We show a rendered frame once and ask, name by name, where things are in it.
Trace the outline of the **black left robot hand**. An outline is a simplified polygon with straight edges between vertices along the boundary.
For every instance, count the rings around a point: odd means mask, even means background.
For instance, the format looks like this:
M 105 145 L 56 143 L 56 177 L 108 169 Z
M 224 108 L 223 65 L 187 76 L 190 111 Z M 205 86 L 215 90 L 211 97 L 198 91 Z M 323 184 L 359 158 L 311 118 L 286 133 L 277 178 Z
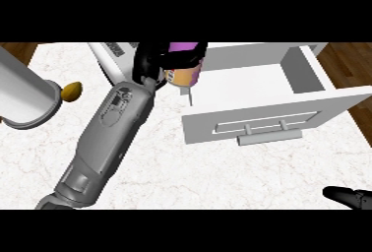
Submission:
M 168 53 L 171 42 L 142 42 L 134 56 L 133 80 L 155 92 L 168 82 L 164 71 L 176 69 L 174 56 Z M 198 51 L 205 51 L 208 43 L 198 42 Z

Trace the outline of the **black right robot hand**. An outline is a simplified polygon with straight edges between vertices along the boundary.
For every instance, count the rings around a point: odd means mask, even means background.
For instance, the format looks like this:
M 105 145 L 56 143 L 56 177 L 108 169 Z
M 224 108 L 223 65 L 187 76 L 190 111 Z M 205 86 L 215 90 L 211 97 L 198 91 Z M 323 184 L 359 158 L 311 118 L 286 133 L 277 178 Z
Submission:
M 328 186 L 323 196 L 353 210 L 372 210 L 372 191 Z

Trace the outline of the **purple and orange can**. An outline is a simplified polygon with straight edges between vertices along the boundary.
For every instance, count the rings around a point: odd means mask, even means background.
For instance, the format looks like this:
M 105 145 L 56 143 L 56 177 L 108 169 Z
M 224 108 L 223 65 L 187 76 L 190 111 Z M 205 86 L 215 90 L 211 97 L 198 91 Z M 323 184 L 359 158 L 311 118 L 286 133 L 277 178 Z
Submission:
M 198 51 L 198 42 L 171 42 L 168 53 L 177 68 L 164 71 L 165 80 L 174 86 L 190 88 L 198 82 L 205 51 Z

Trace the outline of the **white open drawer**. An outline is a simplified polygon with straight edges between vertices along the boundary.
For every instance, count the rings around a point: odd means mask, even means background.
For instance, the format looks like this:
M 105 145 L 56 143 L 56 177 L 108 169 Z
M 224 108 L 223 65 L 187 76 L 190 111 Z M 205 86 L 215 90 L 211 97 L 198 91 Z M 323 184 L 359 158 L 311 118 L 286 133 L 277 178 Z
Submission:
M 212 42 L 186 108 L 217 104 L 220 98 L 236 102 L 338 90 L 317 60 L 325 47 L 322 42 Z M 301 138 L 304 130 L 285 129 L 271 142 Z M 260 143 L 248 137 L 242 146 Z

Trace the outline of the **white slanted panel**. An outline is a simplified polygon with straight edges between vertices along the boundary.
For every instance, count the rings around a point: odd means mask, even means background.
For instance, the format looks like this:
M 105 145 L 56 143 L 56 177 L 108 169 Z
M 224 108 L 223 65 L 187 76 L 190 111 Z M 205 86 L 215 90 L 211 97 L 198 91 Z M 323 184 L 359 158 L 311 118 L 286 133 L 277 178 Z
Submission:
M 130 82 L 139 44 L 136 42 L 88 42 L 88 46 L 112 85 Z

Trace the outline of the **yellow-brown oval fruit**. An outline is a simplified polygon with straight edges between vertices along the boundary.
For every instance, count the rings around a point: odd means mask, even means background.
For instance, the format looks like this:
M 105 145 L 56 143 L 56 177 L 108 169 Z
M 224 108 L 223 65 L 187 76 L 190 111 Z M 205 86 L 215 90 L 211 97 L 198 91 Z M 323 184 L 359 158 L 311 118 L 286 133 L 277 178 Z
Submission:
M 83 92 L 83 85 L 80 82 L 68 84 L 60 91 L 60 98 L 66 102 L 74 102 L 78 100 Z

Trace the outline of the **grey cylindrical appliance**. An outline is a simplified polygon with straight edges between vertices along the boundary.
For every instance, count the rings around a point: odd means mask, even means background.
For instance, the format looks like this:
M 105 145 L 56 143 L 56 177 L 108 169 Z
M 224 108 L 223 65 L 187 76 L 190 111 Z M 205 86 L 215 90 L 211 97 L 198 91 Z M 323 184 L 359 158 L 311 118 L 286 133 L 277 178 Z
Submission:
M 41 126 L 60 104 L 57 83 L 44 80 L 0 46 L 0 117 L 4 124 L 18 130 Z

